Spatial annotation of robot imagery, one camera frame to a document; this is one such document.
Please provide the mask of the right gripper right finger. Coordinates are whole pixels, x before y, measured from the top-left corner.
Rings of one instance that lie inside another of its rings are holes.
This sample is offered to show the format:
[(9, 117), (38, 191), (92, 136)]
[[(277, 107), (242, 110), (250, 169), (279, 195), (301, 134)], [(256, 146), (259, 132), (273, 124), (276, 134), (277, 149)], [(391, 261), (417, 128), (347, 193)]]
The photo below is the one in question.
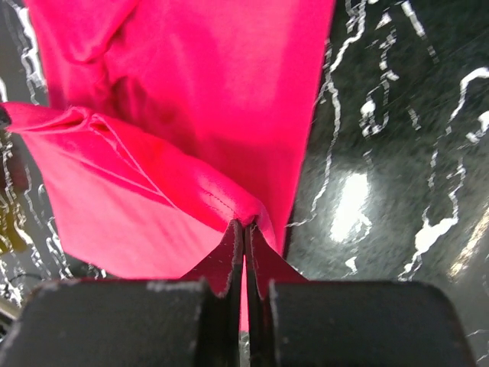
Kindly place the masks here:
[(244, 232), (253, 366), (473, 366), (451, 301), (423, 282), (310, 281)]

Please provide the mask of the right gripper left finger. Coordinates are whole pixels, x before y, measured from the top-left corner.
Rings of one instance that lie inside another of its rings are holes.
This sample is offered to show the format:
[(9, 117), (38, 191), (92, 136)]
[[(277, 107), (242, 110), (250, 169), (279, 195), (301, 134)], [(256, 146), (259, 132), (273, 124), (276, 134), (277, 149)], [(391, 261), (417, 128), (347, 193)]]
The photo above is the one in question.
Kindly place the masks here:
[(3, 366), (237, 366), (243, 235), (177, 280), (41, 284), (1, 344)]

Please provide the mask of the magenta pink t shirt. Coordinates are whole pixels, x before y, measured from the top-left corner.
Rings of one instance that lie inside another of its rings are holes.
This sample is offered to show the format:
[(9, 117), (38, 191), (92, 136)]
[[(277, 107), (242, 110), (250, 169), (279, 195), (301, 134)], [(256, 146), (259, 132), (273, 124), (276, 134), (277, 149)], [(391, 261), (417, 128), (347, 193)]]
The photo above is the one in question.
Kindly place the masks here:
[(6, 102), (60, 242), (178, 278), (256, 223), (282, 252), (332, 1), (29, 1), (48, 106)]

